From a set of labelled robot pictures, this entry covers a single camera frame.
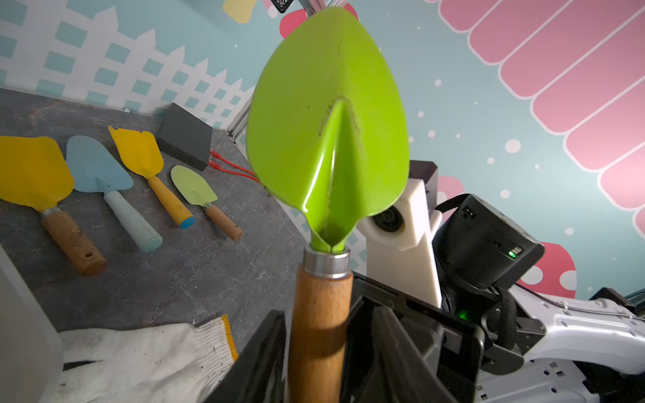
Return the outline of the green trowel wooden handle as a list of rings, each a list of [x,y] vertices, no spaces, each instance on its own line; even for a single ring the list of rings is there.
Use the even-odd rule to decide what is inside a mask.
[[[346,240],[401,196],[410,160],[396,82],[351,12],[315,13],[275,49],[255,88],[246,148],[260,183],[311,231],[297,268],[288,397],[336,402],[354,280]]]

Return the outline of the white plastic storage box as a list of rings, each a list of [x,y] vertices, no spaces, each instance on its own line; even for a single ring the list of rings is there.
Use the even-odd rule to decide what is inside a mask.
[[[1,252],[1,401],[50,402],[63,370],[60,337]]]

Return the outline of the light green trowel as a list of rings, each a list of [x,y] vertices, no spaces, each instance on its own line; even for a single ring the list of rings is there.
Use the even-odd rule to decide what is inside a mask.
[[[171,179],[186,201],[203,208],[206,215],[233,241],[239,240],[242,230],[216,205],[218,196],[196,171],[185,166],[173,166]]]

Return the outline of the yellow shovel wooden handle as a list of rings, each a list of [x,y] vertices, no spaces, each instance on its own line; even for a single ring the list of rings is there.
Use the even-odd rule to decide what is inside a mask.
[[[76,270],[97,275],[107,260],[74,218],[58,207],[73,189],[72,173],[54,139],[1,137],[1,199],[35,209]]]

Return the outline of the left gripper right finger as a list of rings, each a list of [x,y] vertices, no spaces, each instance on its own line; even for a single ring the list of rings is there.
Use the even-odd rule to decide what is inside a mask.
[[[375,363],[397,402],[455,402],[389,307],[374,310]]]

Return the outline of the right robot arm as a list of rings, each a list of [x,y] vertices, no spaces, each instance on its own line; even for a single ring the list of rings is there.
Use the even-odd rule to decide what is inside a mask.
[[[359,223],[345,397],[362,402],[641,402],[644,320],[521,284],[542,243],[478,196],[401,197]]]

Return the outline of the light blue trowel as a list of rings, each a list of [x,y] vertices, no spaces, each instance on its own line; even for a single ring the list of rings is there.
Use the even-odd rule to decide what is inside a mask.
[[[161,247],[163,238],[121,194],[134,186],[133,178],[98,140],[75,135],[67,140],[66,162],[74,190],[101,193],[127,234],[144,253]]]

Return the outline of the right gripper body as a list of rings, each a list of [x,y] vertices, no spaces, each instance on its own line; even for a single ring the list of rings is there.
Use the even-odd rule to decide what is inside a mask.
[[[484,371],[502,375],[524,364],[511,288],[545,247],[482,198],[461,194],[439,204],[449,213],[433,238],[442,293],[440,309],[484,329]]]

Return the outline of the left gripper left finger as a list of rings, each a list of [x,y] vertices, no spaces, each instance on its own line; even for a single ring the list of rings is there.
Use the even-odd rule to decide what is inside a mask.
[[[207,402],[285,401],[285,313],[272,310]]]

